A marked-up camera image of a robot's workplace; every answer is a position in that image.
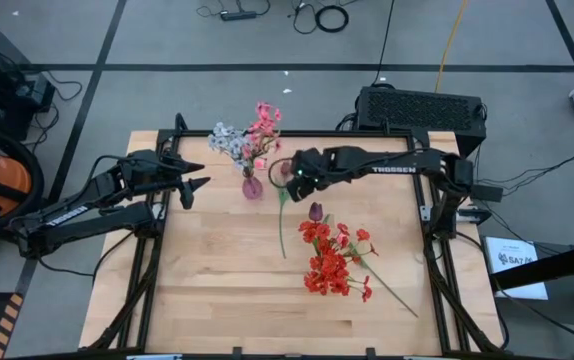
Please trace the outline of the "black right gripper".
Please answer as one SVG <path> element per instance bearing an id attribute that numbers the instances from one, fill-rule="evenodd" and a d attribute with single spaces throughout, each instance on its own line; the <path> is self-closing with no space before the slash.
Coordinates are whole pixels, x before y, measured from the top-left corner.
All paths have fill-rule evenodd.
<path id="1" fill-rule="evenodd" d="M 316 148 L 298 150 L 291 158 L 291 181 L 286 185 L 294 202 L 305 199 L 312 193 L 312 188 L 326 189 L 333 184 L 333 153 L 329 150 L 320 152 Z"/>

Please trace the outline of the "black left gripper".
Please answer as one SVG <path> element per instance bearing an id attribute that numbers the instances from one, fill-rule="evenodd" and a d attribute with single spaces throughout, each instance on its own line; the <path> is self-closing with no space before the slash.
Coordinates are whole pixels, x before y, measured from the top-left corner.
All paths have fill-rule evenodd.
<path id="1" fill-rule="evenodd" d="M 153 150 L 138 150 L 126 156 L 126 187 L 133 196 L 157 191 L 178 190 L 184 209 L 191 209 L 193 192 L 206 185 L 211 178 L 201 177 L 184 181 L 182 176 L 204 169 L 202 164 L 184 160 L 179 154 Z"/>

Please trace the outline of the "dark red artificial tulip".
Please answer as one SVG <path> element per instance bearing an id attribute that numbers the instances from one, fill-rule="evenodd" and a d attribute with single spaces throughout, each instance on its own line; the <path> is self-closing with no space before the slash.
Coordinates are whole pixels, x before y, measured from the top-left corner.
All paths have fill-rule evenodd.
<path id="1" fill-rule="evenodd" d="M 281 163 L 276 178 L 278 184 L 278 198 L 279 198 L 278 234 L 283 258 L 286 258 L 286 251 L 283 242 L 283 211 L 286 202 L 290 198 L 289 193 L 286 189 L 286 184 L 289 181 L 290 176 L 291 176 L 291 162 L 289 160 L 286 160 Z"/>

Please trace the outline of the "red artificial blossom spray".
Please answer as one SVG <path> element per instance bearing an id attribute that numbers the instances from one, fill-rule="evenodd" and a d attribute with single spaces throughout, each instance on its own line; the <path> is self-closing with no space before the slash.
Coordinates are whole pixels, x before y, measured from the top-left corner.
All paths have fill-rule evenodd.
<path id="1" fill-rule="evenodd" d="M 348 262 L 360 264 L 366 255 L 378 256 L 371 241 L 371 234 L 359 228 L 352 232 L 344 223 L 331 226 L 326 221 L 304 221 L 298 229 L 305 243 L 314 248 L 310 268 L 321 270 L 324 266 L 344 266 Z"/>
<path id="2" fill-rule="evenodd" d="M 368 255 L 378 256 L 371 241 L 348 242 L 342 247 L 336 240 L 315 239 L 312 245 L 314 255 L 309 258 L 309 270 L 303 277 L 310 293 L 349 296 L 356 292 L 367 303 L 375 294 L 375 283 L 379 283 L 412 316 L 419 317 L 365 260 Z"/>

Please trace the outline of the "white artificial blossom spray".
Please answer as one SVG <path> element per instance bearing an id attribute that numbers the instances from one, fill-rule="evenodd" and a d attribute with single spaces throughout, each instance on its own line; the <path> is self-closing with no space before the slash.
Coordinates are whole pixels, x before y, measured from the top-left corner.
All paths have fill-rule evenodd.
<path id="1" fill-rule="evenodd" d="M 227 155 L 237 169 L 243 170 L 250 167 L 247 154 L 249 139 L 243 130 L 218 122 L 208 135 L 208 145 L 211 150 Z"/>

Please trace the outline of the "pink artificial blossom spray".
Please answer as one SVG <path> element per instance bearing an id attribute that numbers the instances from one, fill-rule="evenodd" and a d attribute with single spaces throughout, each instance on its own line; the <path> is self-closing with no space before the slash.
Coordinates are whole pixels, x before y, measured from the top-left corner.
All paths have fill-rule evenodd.
<path id="1" fill-rule="evenodd" d="M 254 160 L 258 157 L 266 158 L 271 152 L 278 152 L 281 148 L 279 122 L 282 118 L 280 110 L 268 103 L 260 102 L 256 106 L 257 120 L 248 127 L 246 135 L 249 139 L 250 168 L 254 167 Z"/>

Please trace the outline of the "pink ribbed glass vase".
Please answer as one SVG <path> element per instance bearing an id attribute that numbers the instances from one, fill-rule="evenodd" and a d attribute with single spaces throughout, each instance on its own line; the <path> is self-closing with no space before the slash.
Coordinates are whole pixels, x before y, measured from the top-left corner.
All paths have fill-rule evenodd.
<path id="1" fill-rule="evenodd" d="M 255 176 L 254 169 L 244 168 L 243 177 L 242 192 L 244 196 L 249 200 L 260 199 L 263 195 L 263 185 Z"/>

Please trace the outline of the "black computer case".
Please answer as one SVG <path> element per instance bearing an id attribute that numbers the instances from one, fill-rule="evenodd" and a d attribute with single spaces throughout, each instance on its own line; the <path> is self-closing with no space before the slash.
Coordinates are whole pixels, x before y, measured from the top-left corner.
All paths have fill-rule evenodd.
<path id="1" fill-rule="evenodd" d="M 468 156 L 486 139 L 487 108 L 478 97 L 398 90 L 389 84 L 361 89 L 355 101 L 356 130 L 452 132 Z"/>

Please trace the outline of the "orange and black vacuum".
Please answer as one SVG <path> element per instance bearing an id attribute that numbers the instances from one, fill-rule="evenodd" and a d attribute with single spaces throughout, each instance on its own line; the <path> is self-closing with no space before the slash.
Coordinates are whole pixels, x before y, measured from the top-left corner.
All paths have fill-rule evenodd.
<path id="1" fill-rule="evenodd" d="M 14 210 L 0 218 L 0 235 L 8 223 L 34 209 L 41 203 L 45 185 L 40 164 L 33 153 L 16 139 L 0 131 L 0 154 L 9 156 L 26 167 L 32 178 L 32 188 L 26 199 Z"/>

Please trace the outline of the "small black box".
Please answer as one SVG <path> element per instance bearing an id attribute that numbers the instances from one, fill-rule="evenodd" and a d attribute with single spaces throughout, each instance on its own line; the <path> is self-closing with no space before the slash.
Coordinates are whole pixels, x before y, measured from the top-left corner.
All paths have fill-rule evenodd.
<path id="1" fill-rule="evenodd" d="M 495 186 L 473 185 L 470 197 L 474 200 L 500 203 L 503 199 L 503 189 Z"/>

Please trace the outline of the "white printed booklet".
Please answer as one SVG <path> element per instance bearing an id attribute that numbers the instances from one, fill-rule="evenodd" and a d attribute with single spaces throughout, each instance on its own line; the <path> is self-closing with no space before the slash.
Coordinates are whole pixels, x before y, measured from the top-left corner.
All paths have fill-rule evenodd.
<path id="1" fill-rule="evenodd" d="M 505 298 L 509 295 L 520 300 L 547 301 L 549 293 L 544 282 L 534 282 L 528 271 L 522 269 L 517 273 L 516 268 L 536 262 L 542 258 L 531 241 L 502 237 L 484 237 L 483 248 L 485 251 L 488 272 L 492 277 L 493 286 L 499 283 L 500 290 L 494 295 L 497 298 Z"/>

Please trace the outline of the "dark side table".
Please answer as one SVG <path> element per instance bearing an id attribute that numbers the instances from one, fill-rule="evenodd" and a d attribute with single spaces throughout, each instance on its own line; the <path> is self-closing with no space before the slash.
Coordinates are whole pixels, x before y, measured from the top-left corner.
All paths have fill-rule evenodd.
<path id="1" fill-rule="evenodd" d="M 516 268 L 514 272 L 530 268 L 530 278 L 534 282 L 545 283 L 549 299 L 520 300 L 509 295 L 506 298 L 574 335 L 574 247 L 533 243 L 542 258 Z"/>

